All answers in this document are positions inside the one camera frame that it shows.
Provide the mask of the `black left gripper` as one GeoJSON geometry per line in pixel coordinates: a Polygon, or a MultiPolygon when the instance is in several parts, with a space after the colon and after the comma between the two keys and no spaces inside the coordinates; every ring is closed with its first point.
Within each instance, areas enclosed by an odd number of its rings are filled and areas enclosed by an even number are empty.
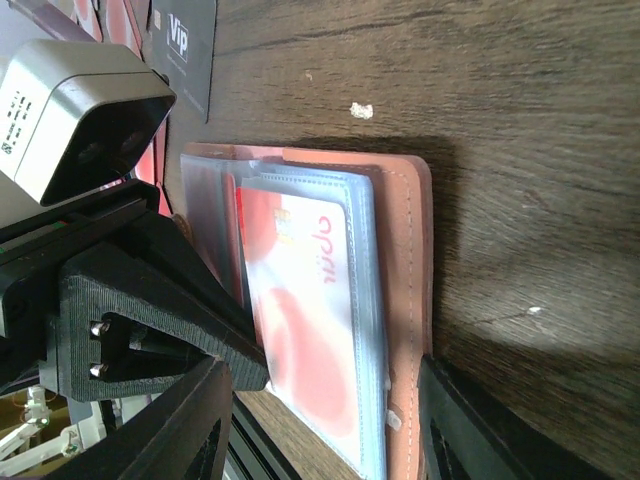
{"type": "Polygon", "coordinates": [[[265,387],[251,315],[158,204],[133,180],[2,228],[2,386],[43,363],[79,402],[161,393],[211,356],[265,387]]]}

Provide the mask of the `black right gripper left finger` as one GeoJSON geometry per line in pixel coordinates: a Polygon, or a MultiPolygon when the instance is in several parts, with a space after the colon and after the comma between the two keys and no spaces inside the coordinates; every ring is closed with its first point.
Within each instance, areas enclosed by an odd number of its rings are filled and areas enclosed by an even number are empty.
{"type": "Polygon", "coordinates": [[[48,479],[221,479],[232,417],[226,363],[208,357],[116,433],[48,479]]]}

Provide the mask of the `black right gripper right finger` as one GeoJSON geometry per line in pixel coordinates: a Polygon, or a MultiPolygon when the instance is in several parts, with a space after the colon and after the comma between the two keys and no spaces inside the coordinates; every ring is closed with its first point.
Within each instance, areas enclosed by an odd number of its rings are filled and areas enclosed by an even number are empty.
{"type": "Polygon", "coordinates": [[[607,479],[533,429],[444,359],[421,359],[419,413],[429,479],[607,479]]]}

